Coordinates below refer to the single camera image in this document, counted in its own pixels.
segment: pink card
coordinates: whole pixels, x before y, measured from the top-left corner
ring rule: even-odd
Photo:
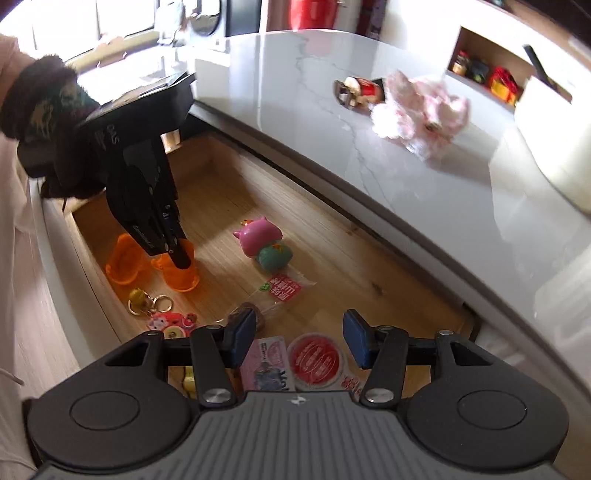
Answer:
[[[240,367],[242,388],[296,391],[283,337],[255,339]]]

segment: red round lid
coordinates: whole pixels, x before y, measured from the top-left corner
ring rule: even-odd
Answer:
[[[299,336],[287,350],[295,384],[300,390],[321,390],[341,376],[345,358],[334,340],[321,333]]]

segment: blue gripper pad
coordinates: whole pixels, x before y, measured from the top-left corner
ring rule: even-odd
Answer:
[[[234,330],[234,343],[230,347],[229,358],[231,365],[227,368],[238,368],[246,358],[248,349],[256,335],[256,313],[254,310],[244,318]]]
[[[343,337],[357,365],[372,368],[379,353],[374,328],[355,310],[347,310],[343,315]]]

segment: red label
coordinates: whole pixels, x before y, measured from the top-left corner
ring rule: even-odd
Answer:
[[[281,301],[287,301],[301,290],[301,285],[284,274],[273,275],[269,279],[271,289],[269,293]]]
[[[292,348],[290,365],[299,381],[322,385],[335,380],[340,369],[340,355],[331,340],[311,335]]]
[[[375,83],[370,82],[366,79],[356,78],[361,87],[361,96],[374,96],[376,95]]]

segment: white wall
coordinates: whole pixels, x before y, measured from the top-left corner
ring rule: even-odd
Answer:
[[[591,72],[587,68],[518,18],[481,0],[389,0],[380,40],[445,69],[461,27],[526,61],[522,46],[532,45],[546,73],[571,93],[573,104],[588,97]]]

